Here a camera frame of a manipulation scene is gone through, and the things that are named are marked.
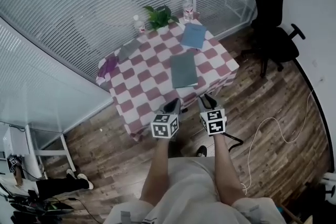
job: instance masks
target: black office chair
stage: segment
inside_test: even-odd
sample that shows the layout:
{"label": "black office chair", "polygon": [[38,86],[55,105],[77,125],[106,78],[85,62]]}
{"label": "black office chair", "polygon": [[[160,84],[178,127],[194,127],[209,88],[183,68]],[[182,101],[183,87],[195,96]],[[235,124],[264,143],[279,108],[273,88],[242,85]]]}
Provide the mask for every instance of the black office chair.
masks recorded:
{"label": "black office chair", "polygon": [[268,59],[278,65],[278,71],[282,71],[284,68],[282,62],[294,60],[299,56],[298,48],[292,41],[293,37],[297,34],[302,39],[306,37],[295,24],[291,24],[294,31],[290,35],[278,27],[282,21],[283,0],[256,0],[256,3],[258,16],[251,26],[254,29],[257,47],[243,50],[241,56],[259,54],[261,56],[260,76],[263,78],[266,75]]}

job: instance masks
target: floor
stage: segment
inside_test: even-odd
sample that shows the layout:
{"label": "floor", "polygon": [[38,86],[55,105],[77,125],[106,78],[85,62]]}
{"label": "floor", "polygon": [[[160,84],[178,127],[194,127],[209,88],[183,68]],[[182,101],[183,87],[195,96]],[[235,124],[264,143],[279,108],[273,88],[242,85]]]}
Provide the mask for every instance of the floor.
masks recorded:
{"label": "floor", "polygon": [[[221,41],[240,68],[234,83],[218,95],[227,113],[227,133],[244,141],[243,146],[232,150],[231,157],[245,185],[249,184],[247,155],[258,125],[267,117],[275,117],[283,136],[291,141],[302,127],[310,92],[294,63],[286,63],[284,70],[277,72],[275,64],[269,62],[267,76],[260,78],[259,59],[239,55],[241,49],[248,48],[250,34],[251,30],[245,29]],[[196,103],[184,117],[178,134],[185,144],[183,154],[191,156],[200,145],[206,145],[208,156],[213,156],[213,139],[202,131]],[[102,222],[114,205],[139,197],[155,140],[133,141],[113,105],[72,130],[67,143],[78,171],[89,177],[95,189],[59,199],[79,198]],[[275,202],[295,198],[306,182],[326,172],[330,167],[328,141],[313,99],[308,103],[306,124],[294,143],[284,143],[277,123],[266,121],[257,133],[249,162],[252,185],[247,196],[268,196]],[[53,157],[47,160],[46,168],[50,177],[62,178],[68,164],[65,158]],[[65,223],[94,223],[78,201],[67,203],[76,211],[64,217]]]}

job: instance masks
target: green plant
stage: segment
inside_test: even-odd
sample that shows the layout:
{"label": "green plant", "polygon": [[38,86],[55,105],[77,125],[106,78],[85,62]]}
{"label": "green plant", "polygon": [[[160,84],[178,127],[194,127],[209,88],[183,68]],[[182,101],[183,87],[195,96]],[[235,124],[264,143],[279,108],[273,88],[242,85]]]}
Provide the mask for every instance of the green plant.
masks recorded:
{"label": "green plant", "polygon": [[172,16],[172,11],[165,5],[158,7],[157,9],[154,9],[151,6],[146,6],[144,8],[148,10],[149,22],[154,30],[168,25],[170,20],[177,23],[179,22],[178,18]]}

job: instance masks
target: checkered tablecloth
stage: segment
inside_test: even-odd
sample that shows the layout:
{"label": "checkered tablecloth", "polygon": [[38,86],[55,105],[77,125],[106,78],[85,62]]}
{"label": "checkered tablecloth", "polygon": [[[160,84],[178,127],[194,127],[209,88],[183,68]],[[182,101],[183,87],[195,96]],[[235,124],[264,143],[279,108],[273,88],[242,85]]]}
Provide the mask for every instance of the checkered tablecloth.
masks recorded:
{"label": "checkered tablecloth", "polygon": [[[201,24],[198,20],[192,23]],[[239,65],[209,31],[206,31],[202,50],[180,45],[184,27],[172,23],[165,35],[152,31],[139,37],[142,43],[139,49],[104,77],[126,131],[137,141],[160,105],[180,98],[182,108],[186,108],[198,95],[218,93],[223,86],[231,84],[236,75]],[[173,89],[170,56],[186,51],[195,55],[198,85]]]}

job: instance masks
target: potted plant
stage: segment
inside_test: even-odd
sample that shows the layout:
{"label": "potted plant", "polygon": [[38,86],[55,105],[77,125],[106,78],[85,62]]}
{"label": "potted plant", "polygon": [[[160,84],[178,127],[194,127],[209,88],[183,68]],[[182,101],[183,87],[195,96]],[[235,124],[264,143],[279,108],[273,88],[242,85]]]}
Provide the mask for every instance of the potted plant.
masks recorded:
{"label": "potted plant", "polygon": [[169,31],[168,24],[170,21],[179,22],[178,18],[172,16],[172,11],[167,6],[161,6],[154,9],[151,6],[144,7],[149,13],[149,23],[154,30],[160,35],[164,35]]}

